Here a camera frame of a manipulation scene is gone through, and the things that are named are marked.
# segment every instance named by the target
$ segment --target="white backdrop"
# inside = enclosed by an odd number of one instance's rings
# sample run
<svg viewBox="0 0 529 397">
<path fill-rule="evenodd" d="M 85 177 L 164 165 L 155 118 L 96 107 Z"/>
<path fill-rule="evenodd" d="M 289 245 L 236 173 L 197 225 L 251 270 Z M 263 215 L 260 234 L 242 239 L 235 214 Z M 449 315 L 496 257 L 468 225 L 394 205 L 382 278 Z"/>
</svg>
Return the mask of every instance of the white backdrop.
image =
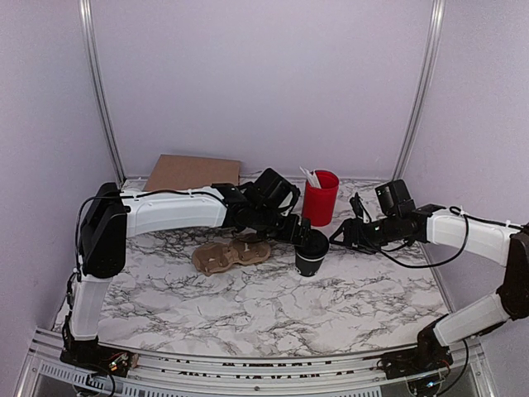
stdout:
<svg viewBox="0 0 529 397">
<path fill-rule="evenodd" d="M 425 0 L 95 0 L 126 173 L 171 153 L 389 178 L 430 16 Z"/>
</svg>

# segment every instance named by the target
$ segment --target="cardboard sheet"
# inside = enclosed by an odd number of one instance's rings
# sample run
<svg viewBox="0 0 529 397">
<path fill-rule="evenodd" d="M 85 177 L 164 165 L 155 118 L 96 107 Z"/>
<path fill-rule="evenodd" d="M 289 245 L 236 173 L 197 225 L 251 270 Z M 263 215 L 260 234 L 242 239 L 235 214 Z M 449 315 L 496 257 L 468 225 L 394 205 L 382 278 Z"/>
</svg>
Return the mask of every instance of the cardboard sheet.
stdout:
<svg viewBox="0 0 529 397">
<path fill-rule="evenodd" d="M 240 161 L 161 155 L 144 191 L 196 189 L 211 184 L 239 184 Z"/>
</svg>

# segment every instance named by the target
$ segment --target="marble table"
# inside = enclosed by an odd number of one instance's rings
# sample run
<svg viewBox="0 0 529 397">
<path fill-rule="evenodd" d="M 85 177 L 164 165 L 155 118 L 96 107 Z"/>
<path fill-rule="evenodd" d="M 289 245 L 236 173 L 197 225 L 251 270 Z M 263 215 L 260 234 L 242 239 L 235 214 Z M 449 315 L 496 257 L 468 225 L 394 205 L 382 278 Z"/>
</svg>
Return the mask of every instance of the marble table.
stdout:
<svg viewBox="0 0 529 397">
<path fill-rule="evenodd" d="M 301 179 L 291 180 L 303 191 Z M 374 194 L 379 184 L 343 179 L 334 220 L 321 230 L 330 235 L 351 216 L 348 200 L 357 191 L 379 217 Z M 102 307 L 100 340 L 207 356 L 335 355 L 413 343 L 418 331 L 447 313 L 429 269 L 405 269 L 380 255 L 339 246 L 331 246 L 312 278 L 295 270 L 291 246 L 274 242 L 263 264 L 199 274 L 190 259 L 193 251 L 230 238 L 226 230 L 187 228 L 129 239 L 126 267 L 110 284 Z M 426 263 L 418 246 L 395 256 L 412 265 Z M 64 305 L 54 330 L 67 312 Z"/>
</svg>

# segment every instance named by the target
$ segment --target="red container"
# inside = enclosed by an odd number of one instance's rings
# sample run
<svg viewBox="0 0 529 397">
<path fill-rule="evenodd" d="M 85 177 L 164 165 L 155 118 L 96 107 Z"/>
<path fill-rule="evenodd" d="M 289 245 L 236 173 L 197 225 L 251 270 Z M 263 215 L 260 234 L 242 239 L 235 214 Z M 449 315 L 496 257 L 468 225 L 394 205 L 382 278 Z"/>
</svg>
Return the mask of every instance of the red container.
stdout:
<svg viewBox="0 0 529 397">
<path fill-rule="evenodd" d="M 340 181 L 330 171 L 315 172 L 322 188 L 313 188 L 305 182 L 302 216 L 309 218 L 312 226 L 326 226 L 332 220 Z"/>
</svg>

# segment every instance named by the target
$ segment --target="white wall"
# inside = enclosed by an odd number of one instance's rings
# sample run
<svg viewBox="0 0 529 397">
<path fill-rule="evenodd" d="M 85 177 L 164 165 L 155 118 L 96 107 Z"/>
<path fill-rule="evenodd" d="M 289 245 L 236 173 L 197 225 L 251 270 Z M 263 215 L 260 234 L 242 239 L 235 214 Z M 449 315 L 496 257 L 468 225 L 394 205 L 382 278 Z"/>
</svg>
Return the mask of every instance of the white wall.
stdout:
<svg viewBox="0 0 529 397">
<path fill-rule="evenodd" d="M 0 2 L 0 395 L 74 267 L 80 203 L 113 180 L 77 2 Z"/>
<path fill-rule="evenodd" d="M 405 179 L 417 204 L 463 205 L 529 222 L 529 2 L 449 0 L 439 58 Z M 436 260 L 453 250 L 428 247 Z M 460 308 L 495 290 L 503 269 L 470 255 L 443 266 Z M 529 390 L 529 321 L 483 337 L 501 396 Z"/>
<path fill-rule="evenodd" d="M 160 153 L 388 178 L 432 1 L 95 0 L 102 76 L 128 175 Z"/>
</svg>

